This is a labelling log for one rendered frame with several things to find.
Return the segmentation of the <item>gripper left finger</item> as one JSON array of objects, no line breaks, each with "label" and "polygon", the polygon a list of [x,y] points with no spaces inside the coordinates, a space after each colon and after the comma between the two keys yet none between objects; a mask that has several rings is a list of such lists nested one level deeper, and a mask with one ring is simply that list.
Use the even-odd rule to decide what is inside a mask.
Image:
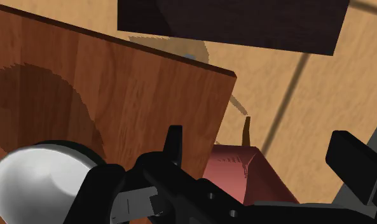
[{"label": "gripper left finger", "polygon": [[144,153],[134,169],[157,190],[150,197],[152,224],[248,224],[251,208],[211,181],[194,179],[181,169],[182,126],[168,128],[163,151]]}]

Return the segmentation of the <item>red box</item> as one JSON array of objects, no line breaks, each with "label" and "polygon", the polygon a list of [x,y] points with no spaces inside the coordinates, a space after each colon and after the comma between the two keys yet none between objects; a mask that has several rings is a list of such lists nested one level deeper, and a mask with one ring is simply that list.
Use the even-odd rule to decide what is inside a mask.
[{"label": "red box", "polygon": [[215,144],[203,177],[245,206],[259,201],[298,203],[267,159],[253,146]]}]

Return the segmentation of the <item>brown wooden table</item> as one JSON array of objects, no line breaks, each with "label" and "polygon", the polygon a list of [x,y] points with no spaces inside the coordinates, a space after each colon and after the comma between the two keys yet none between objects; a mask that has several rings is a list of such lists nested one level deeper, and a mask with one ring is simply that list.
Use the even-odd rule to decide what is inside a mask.
[{"label": "brown wooden table", "polygon": [[131,168],[184,127],[183,169],[200,178],[234,72],[0,4],[0,159],[48,139]]}]

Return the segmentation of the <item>dark robot stand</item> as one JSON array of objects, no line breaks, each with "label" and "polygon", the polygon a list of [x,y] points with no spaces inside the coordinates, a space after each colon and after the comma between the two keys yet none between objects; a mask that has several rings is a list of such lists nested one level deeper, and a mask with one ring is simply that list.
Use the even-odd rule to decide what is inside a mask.
[{"label": "dark robot stand", "polygon": [[332,55],[350,0],[117,0],[120,31]]}]

